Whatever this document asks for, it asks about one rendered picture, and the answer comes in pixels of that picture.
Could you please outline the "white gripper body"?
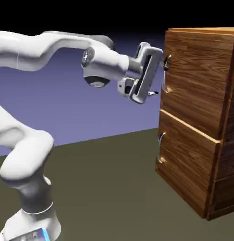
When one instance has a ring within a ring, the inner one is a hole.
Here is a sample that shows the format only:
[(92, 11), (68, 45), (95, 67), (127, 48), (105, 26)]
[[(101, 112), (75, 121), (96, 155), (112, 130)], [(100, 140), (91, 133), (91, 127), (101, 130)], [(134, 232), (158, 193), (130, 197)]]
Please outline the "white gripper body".
[(137, 104), (143, 104), (148, 96), (156, 71), (162, 61), (163, 50), (152, 47), (147, 42), (141, 42), (135, 57), (129, 58), (129, 71), (138, 73), (129, 93), (129, 99)]

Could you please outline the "large wooden cabinet door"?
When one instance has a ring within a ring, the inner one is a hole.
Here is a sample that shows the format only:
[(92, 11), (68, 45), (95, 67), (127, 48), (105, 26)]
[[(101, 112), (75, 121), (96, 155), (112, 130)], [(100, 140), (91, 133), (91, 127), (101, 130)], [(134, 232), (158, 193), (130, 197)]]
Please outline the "large wooden cabinet door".
[(170, 28), (161, 108), (221, 140), (234, 73), (234, 28)]

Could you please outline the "small wooden cabinet door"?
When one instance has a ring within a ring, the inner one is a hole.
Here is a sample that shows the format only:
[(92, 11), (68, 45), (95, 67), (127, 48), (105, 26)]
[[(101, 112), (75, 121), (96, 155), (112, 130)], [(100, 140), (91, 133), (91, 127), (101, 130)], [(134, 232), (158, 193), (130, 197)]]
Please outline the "small wooden cabinet door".
[(160, 110), (161, 142), (156, 170), (163, 179), (205, 218), (208, 211), (214, 173), (222, 142), (216, 140), (165, 110)]

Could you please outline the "wooden cabinet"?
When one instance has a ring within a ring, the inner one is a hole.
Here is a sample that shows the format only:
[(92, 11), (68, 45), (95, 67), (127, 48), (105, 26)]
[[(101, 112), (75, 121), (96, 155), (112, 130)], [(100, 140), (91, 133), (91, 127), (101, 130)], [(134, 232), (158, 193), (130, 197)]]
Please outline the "wooden cabinet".
[(234, 73), (230, 86), (226, 123), (214, 173), (207, 215), (212, 220), (234, 212)]

